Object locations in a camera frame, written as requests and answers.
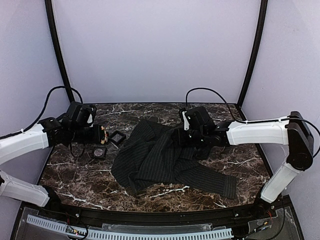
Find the dark pinstriped garment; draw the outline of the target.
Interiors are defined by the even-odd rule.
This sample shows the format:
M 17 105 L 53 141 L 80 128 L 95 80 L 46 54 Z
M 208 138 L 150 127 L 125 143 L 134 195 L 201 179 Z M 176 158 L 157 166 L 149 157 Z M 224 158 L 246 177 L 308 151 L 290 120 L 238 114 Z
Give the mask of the dark pinstriped garment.
M 141 120 L 113 161 L 111 173 L 117 183 L 135 194 L 167 183 L 235 199 L 237 178 L 200 164 L 194 147 L 179 145 L 177 132 L 177 128 Z

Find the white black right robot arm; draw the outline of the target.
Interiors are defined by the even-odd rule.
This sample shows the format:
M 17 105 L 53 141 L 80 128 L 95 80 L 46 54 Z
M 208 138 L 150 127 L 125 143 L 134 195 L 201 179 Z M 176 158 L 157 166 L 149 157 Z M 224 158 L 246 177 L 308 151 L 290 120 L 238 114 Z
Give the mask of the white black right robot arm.
M 301 172 L 312 166 L 316 155 L 311 124 L 298 111 L 275 119 L 214 123 L 206 108 L 197 106 L 182 108 L 179 116 L 182 126 L 177 134 L 181 146 L 201 151 L 245 144 L 287 147 L 283 163 L 260 190 L 258 199 L 264 203 L 273 203 Z

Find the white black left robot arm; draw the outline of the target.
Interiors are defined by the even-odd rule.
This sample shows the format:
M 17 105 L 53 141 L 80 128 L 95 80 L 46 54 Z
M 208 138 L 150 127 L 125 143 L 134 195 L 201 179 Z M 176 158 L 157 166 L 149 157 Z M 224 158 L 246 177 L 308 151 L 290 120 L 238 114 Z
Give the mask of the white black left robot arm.
M 108 142 L 105 127 L 95 124 L 97 108 L 93 104 L 73 101 L 61 116 L 36 121 L 30 129 L 0 140 L 0 162 L 4 164 L 35 150 L 72 143 L 101 144 Z M 48 186 L 35 185 L 4 171 L 0 172 L 0 194 L 3 197 L 34 204 L 38 207 L 58 203 L 59 197 Z

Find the black square box right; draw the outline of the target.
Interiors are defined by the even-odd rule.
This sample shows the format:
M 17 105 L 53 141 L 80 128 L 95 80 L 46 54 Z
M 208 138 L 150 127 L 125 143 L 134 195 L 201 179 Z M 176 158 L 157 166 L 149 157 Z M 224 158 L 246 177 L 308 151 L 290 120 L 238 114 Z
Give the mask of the black square box right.
M 125 139 L 127 138 L 127 136 L 116 130 L 114 131 L 110 136 L 109 136 L 109 140 L 115 144 L 116 146 L 119 146 Z

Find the black square box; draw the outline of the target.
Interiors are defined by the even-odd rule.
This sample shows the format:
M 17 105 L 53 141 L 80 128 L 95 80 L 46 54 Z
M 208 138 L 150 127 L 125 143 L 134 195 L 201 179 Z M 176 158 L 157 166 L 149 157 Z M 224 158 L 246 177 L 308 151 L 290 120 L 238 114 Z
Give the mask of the black square box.
M 108 149 L 106 147 L 95 146 L 91 152 L 92 159 L 105 159 Z
M 116 146 L 119 146 L 125 139 L 127 138 L 127 136 L 116 130 L 114 131 L 110 136 L 109 136 L 109 140 L 115 144 Z

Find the black square box front left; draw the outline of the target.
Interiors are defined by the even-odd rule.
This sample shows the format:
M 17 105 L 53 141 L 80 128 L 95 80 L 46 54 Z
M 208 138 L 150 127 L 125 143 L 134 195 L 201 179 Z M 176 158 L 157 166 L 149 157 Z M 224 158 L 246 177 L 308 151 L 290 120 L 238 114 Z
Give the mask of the black square box front left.
M 95 146 L 91 152 L 92 159 L 105 159 L 108 149 L 106 147 Z

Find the black front table rail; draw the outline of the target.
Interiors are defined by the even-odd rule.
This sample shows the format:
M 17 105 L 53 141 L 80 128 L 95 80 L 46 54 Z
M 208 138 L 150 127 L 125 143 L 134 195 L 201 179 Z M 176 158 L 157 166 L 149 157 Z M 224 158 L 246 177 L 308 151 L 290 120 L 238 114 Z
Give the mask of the black front table rail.
M 212 224 L 213 226 L 239 227 L 250 221 L 274 224 L 275 211 L 253 212 L 253 206 L 242 205 L 224 209 L 185 211 L 185 212 L 130 212 L 100 210 L 62 204 L 58 210 L 50 210 L 38 206 L 33 207 L 44 216 L 53 216 L 57 220 L 66 220 L 69 214 L 71 223 L 82 223 L 89 227 L 101 227 L 103 224 L 133 226 L 177 226 L 192 224 Z

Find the black left frame post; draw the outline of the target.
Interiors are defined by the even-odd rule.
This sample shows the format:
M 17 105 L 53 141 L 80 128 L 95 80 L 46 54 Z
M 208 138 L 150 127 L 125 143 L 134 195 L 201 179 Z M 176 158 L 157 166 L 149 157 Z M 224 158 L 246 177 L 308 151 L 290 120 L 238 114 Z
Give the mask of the black left frame post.
M 74 94 L 71 90 L 71 84 L 68 78 L 67 74 L 67 69 L 65 66 L 61 46 L 60 46 L 60 41 L 59 41 L 59 36 L 58 36 L 58 31 L 57 31 L 57 26 L 56 26 L 56 21 L 55 21 L 55 14 L 54 14 L 54 9 L 53 9 L 53 1 L 52 0 L 45 0 L 45 10 L 46 10 L 46 16 L 47 16 L 47 22 L 48 22 L 48 27 L 50 31 L 50 36 L 51 36 L 51 41 L 57 61 L 57 65 L 59 68 L 59 72 L 62 78 L 62 83 L 66 87 L 66 94 L 69 102 L 73 102 L 75 100 Z

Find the black frame post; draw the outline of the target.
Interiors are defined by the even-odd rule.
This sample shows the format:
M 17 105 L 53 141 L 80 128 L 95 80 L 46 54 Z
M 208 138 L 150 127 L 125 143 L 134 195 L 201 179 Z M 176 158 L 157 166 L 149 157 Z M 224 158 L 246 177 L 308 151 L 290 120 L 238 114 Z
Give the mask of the black frame post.
M 67 69 L 65 66 L 61 46 L 60 46 L 60 41 L 59 41 L 59 36 L 58 36 L 58 31 L 57 31 L 57 26 L 56 26 L 56 21 L 55 21 L 55 14 L 54 14 L 54 9 L 53 9 L 53 1 L 52 0 L 45 0 L 45 10 L 46 10 L 46 16 L 47 16 L 47 22 L 48 22 L 48 27 L 50 31 L 50 36 L 51 36 L 51 41 L 57 61 L 57 65 L 59 68 L 59 72 L 62 78 L 62 83 L 66 87 L 66 94 L 69 102 L 73 102 L 75 100 L 74 94 L 71 90 L 71 84 L 68 78 L 67 74 Z
M 247 95 L 247 92 L 249 89 L 249 85 L 250 85 L 250 82 L 252 79 L 256 60 L 258 57 L 259 48 L 260 48 L 262 35 L 263 35 L 263 31 L 264 31 L 267 9 L 268 9 L 268 0 L 261 0 L 256 30 L 255 30 L 255 35 L 254 35 L 254 40 L 253 40 L 252 49 L 251 49 L 251 54 L 250 54 L 250 58 L 248 61 L 248 66 L 247 66 L 247 70 L 246 70 L 243 84 L 241 87 L 241 91 L 240 91 L 240 94 L 239 94 L 239 97 L 237 100 L 237 105 L 239 106 L 240 109 L 242 108 L 242 106 L 244 104 L 244 101 L 245 101 L 245 98 L 246 98 L 246 95 Z

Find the black right frame post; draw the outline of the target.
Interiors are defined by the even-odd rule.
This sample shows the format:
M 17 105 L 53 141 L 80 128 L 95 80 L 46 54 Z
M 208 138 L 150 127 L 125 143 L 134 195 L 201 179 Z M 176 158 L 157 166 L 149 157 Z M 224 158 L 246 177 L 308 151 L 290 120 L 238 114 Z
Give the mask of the black right frame post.
M 268 0 L 261 0 L 256 30 L 255 30 L 255 35 L 254 35 L 254 40 L 253 40 L 252 49 L 251 49 L 251 54 L 250 54 L 250 58 L 248 61 L 248 66 L 247 66 L 247 70 L 246 70 L 243 84 L 241 87 L 241 91 L 240 91 L 240 94 L 239 94 L 239 97 L 237 100 L 237 105 L 239 106 L 240 109 L 242 108 L 242 106 L 244 104 L 244 101 L 245 101 L 245 98 L 246 98 L 246 95 L 247 95 L 247 92 L 249 89 L 249 85 L 250 85 L 250 82 L 252 79 L 256 60 L 258 57 L 259 48 L 260 48 L 262 35 L 263 35 L 263 31 L 264 31 L 267 9 L 268 9 Z

